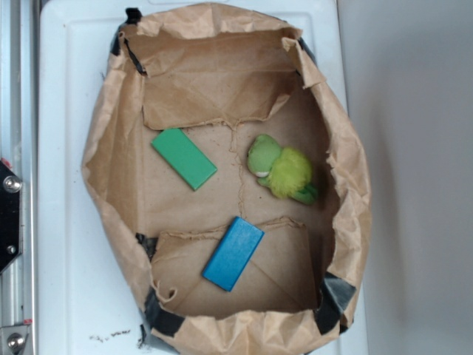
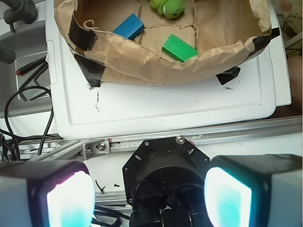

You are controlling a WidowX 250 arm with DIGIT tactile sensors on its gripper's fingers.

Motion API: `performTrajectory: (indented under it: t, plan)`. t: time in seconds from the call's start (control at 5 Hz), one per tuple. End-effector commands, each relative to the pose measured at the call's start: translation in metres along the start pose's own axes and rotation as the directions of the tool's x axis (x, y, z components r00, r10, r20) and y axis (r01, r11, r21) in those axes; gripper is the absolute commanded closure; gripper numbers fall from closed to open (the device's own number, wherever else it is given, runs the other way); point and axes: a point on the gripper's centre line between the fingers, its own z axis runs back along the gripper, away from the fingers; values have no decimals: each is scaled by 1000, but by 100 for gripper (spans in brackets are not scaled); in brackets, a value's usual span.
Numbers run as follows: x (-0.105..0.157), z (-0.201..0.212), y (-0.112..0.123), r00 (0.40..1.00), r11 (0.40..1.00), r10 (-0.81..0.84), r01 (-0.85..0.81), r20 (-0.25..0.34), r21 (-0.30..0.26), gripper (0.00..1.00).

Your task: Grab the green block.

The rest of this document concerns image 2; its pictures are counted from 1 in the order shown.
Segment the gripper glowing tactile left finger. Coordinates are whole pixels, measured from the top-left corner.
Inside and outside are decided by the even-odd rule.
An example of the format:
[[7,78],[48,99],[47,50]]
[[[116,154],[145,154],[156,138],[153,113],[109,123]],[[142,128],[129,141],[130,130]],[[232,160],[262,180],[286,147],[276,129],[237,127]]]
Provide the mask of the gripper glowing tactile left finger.
[[81,161],[0,165],[2,227],[89,227],[94,207],[94,182]]

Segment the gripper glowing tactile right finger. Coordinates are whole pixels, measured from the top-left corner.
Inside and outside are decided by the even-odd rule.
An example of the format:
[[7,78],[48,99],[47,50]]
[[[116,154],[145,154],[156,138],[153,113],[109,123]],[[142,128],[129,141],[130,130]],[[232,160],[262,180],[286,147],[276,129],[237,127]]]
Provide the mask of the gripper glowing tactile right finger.
[[205,176],[204,197],[214,227],[301,227],[303,158],[215,156]]

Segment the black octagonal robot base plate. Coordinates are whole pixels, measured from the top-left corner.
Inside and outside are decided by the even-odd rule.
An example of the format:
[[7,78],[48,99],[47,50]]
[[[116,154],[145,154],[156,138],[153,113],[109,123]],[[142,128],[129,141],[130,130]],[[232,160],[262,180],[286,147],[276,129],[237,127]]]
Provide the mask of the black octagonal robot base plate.
[[131,227],[210,227],[204,199],[210,158],[193,145],[140,145],[123,166]]

